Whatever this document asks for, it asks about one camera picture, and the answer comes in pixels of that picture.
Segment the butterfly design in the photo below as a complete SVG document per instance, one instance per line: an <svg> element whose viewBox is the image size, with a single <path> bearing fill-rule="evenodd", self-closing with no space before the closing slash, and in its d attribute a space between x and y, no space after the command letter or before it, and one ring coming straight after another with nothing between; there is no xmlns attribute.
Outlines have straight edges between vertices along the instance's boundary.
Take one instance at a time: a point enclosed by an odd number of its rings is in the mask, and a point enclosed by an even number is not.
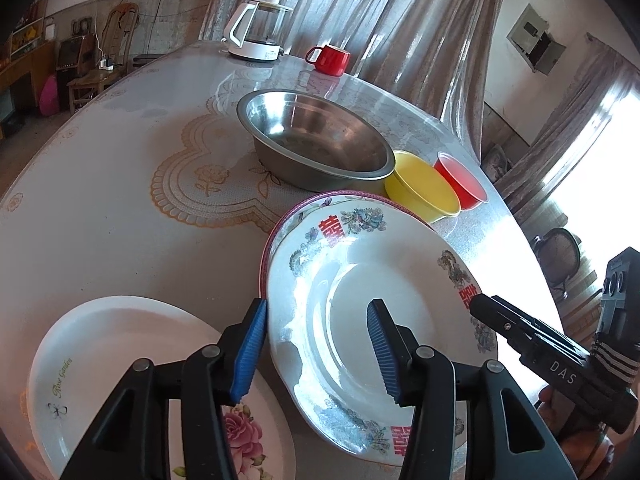
<svg viewBox="0 0 640 480"><path fill-rule="evenodd" d="M68 412L68 409L66 406L59 406L57 404L53 404L51 402L47 403L47 407L51 413L51 415L53 416L53 418L65 418L66 417L66 412Z"/></svg>

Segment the white plate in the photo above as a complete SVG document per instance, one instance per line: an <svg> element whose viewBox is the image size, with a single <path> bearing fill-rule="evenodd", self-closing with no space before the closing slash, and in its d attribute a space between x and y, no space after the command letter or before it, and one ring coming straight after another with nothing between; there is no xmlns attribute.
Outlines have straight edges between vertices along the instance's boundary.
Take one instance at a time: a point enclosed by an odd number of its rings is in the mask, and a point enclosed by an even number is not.
<svg viewBox="0 0 640 480"><path fill-rule="evenodd" d="M31 367L28 410L36 443L59 478L89 423L132 362L156 365L187 358L220 333L187 312L160 301L111 296L84 303L47 332ZM258 372L242 404L225 408L236 436L262 432L258 446L234 447L244 465L240 480L293 480L293 441L273 392ZM184 475L180 404L170 401L169 462L172 479Z"/></svg>
<svg viewBox="0 0 640 480"><path fill-rule="evenodd" d="M357 457L401 465L413 409L386 394L366 309L385 300L394 320L452 361L497 357L495 333L468 312L480 288L433 230L385 202L313 211L280 242L266 273L271 354L308 423ZM466 440L457 406L456 446Z"/></svg>
<svg viewBox="0 0 640 480"><path fill-rule="evenodd" d="M414 213L404 208L403 206L392 202L388 198L384 198L383 196L374 195L371 193L367 193L365 191L357 191L357 190L348 190L348 191L327 191L324 193L320 193L314 195L312 197L303 200L302 202L297 203L293 208L289 210L280 221L275 225L275 227L271 230L267 243L264 246L262 251L262 257L260 259L260 274L258 277L258 290L260 290L260 296L262 298L266 297L267 294L267 271L269 266L271 265L271 261L273 260L273 255L276 250L286 238L286 236L295 228L309 213L316 211L321 207L326 207L328 205L337 205L343 202L351 202L351 201L361 201L361 202L371 202L368 207L377 207L376 204L387 204L400 211L407 213L408 215L413 216L415 219L422 222L419 216L416 216Z"/></svg>

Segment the metal bowl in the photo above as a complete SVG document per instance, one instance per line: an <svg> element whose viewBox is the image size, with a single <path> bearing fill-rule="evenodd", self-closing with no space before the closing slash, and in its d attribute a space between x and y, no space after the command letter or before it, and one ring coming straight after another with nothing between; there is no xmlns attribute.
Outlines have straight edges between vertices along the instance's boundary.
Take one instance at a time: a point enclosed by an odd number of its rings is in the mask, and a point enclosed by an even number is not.
<svg viewBox="0 0 640 480"><path fill-rule="evenodd" d="M326 99L290 90L259 90L238 103L238 118L254 136L271 173L310 191L381 180L396 160L373 126Z"/></svg>

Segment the screw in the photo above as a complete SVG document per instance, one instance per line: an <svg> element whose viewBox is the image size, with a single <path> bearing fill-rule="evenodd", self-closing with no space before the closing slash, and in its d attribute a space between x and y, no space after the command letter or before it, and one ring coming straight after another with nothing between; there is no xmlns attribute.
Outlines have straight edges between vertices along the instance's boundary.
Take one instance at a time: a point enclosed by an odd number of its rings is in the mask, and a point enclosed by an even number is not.
<svg viewBox="0 0 640 480"><path fill-rule="evenodd" d="M415 349L415 354L422 359L431 359L435 354L430 346L421 345Z"/></svg>
<svg viewBox="0 0 640 480"><path fill-rule="evenodd" d="M499 374L504 370L504 365L500 361L496 361L495 359L490 359L486 362L486 369L494 374Z"/></svg>
<svg viewBox="0 0 640 480"><path fill-rule="evenodd" d="M204 357L217 357L220 355L220 347L217 345L207 345L202 349Z"/></svg>
<svg viewBox="0 0 640 480"><path fill-rule="evenodd" d="M146 357L141 357L133 361L132 368L137 372L144 372L151 365L151 361Z"/></svg>

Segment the yellow bowl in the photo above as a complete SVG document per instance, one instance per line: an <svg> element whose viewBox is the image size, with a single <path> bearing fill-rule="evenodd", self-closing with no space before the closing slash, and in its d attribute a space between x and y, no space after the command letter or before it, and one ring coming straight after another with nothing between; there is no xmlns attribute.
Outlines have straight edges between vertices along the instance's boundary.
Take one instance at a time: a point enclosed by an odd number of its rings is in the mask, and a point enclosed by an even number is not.
<svg viewBox="0 0 640 480"><path fill-rule="evenodd" d="M460 213L460 200L444 177L413 153L394 150L396 168L385 179L389 198L425 222Z"/></svg>

